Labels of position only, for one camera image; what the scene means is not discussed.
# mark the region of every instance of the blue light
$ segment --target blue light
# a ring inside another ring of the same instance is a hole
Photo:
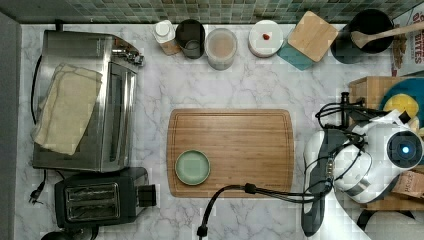
[[[409,147],[403,147],[402,152],[403,153],[409,153]]]

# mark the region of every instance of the black canister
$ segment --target black canister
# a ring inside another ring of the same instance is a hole
[[[184,55],[191,59],[200,58],[205,52],[205,28],[193,19],[187,19],[178,24],[175,40]]]
[[[370,35],[391,29],[393,29],[393,22],[382,11],[376,9],[361,11],[339,31],[336,40],[331,45],[331,52],[341,63],[357,63],[364,54],[375,54],[386,50],[392,43],[393,37],[371,41],[360,49],[352,41],[351,32],[359,31]]]

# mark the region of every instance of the marble countertop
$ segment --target marble countertop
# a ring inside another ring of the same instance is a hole
[[[206,26],[207,32],[218,26]],[[209,199],[175,198],[166,174],[166,133],[175,108],[279,108],[290,112],[295,139],[292,191],[303,186],[303,148],[318,130],[315,113],[348,90],[348,83],[369,75],[389,76],[388,52],[344,65],[328,52],[321,62],[299,71],[274,55],[259,59],[248,50],[252,26],[222,25],[238,38],[234,64],[225,71],[208,65],[206,56],[186,59],[182,53],[166,56],[155,42],[152,25],[65,25],[65,31],[115,34],[140,49],[146,65],[139,70],[136,122],[131,165],[149,171],[160,191],[158,207],[148,209],[132,224],[100,229],[97,239],[197,239],[195,232]],[[294,25],[281,25],[288,34]],[[54,25],[22,25],[16,179],[15,239],[40,239],[57,230],[53,186],[60,177],[49,171],[40,201],[28,203],[42,181],[42,170],[31,167],[33,127],[30,92],[35,63],[41,53],[43,31]],[[300,207],[273,199],[219,199],[209,219],[210,239],[303,239]]]

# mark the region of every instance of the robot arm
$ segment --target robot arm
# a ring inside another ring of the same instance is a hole
[[[354,201],[372,202],[390,192],[399,174],[418,165],[423,157],[422,140],[397,121],[376,118],[352,131],[362,135],[362,144],[353,143],[346,132],[336,129],[324,129],[310,139],[304,152],[306,192],[322,191],[319,184],[312,186],[332,177],[334,187]],[[314,239],[368,239],[333,191],[303,205],[302,228],[306,237]]]

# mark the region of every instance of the white canister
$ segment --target white canister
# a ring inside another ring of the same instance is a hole
[[[157,23],[154,26],[153,35],[166,55],[173,55],[181,51],[180,46],[175,41],[175,29],[170,21],[165,20]]]
[[[249,34],[249,50],[257,57],[271,57],[284,42],[283,31],[276,22],[257,22]]]
[[[228,29],[215,29],[206,38],[205,51],[211,67],[216,70],[225,70],[234,62],[237,51],[237,37]]]

